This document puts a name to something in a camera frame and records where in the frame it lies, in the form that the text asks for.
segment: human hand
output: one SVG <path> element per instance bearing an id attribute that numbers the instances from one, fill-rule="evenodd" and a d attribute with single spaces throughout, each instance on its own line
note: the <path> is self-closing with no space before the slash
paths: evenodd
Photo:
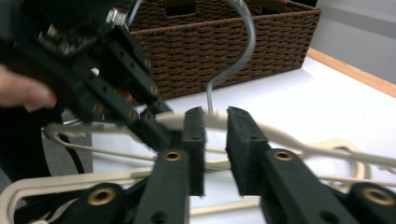
<path id="1" fill-rule="evenodd" d="M 9 71 L 0 64 L 0 106 L 24 106 L 28 112 L 53 108 L 56 95 L 46 84 Z"/>

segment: white wall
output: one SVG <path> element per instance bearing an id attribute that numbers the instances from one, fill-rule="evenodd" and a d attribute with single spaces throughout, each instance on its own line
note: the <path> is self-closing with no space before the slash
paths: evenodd
<path id="1" fill-rule="evenodd" d="M 311 47 L 396 84 L 396 0 L 318 0 Z"/>

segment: wicker basket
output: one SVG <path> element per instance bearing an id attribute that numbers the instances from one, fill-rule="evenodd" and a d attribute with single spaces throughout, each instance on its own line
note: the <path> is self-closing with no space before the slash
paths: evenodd
<path id="1" fill-rule="evenodd" d="M 291 1 L 247 0 L 257 32 L 255 52 L 227 86 L 302 66 L 320 10 Z M 130 28 L 154 63 L 163 99 L 205 91 L 243 52 L 245 24 L 226 0 L 196 0 L 195 13 L 166 17 L 163 0 L 145 1 Z"/>

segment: white table surface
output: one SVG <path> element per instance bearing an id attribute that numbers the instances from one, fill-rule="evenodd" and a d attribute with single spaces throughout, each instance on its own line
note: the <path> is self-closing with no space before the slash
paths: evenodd
<path id="1" fill-rule="evenodd" d="M 274 126 L 304 143 L 341 138 L 363 152 L 396 158 L 396 100 L 333 69 L 306 58 L 303 68 L 215 90 L 215 108 L 248 111 L 255 120 Z M 174 111 L 207 108 L 205 93 L 166 101 Z M 224 147 L 225 133 L 209 132 L 207 145 Z M 94 147 L 153 155 L 129 137 L 94 134 Z M 207 155 L 208 158 L 224 157 Z M 347 164 L 316 159 L 309 166 L 317 174 L 347 174 Z M 147 167 L 152 162 L 94 154 L 95 172 Z M 396 182 L 396 175 L 373 167 L 373 179 Z M 241 200 L 231 172 L 205 176 L 205 197 L 191 197 L 191 207 Z M 265 223 L 259 207 L 192 217 L 191 223 Z"/>

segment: wooden shelf edge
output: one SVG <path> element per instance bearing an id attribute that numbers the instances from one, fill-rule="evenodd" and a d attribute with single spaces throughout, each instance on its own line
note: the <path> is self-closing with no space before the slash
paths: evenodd
<path id="1" fill-rule="evenodd" d="M 323 63 L 330 68 L 345 74 L 346 76 L 352 77 L 361 83 L 364 83 L 378 91 L 382 91 L 385 94 L 396 98 L 396 85 L 388 82 L 380 77 L 373 76 L 367 72 L 360 70 L 350 64 L 343 63 L 327 54 L 324 54 L 316 49 L 309 49 L 307 57 Z"/>

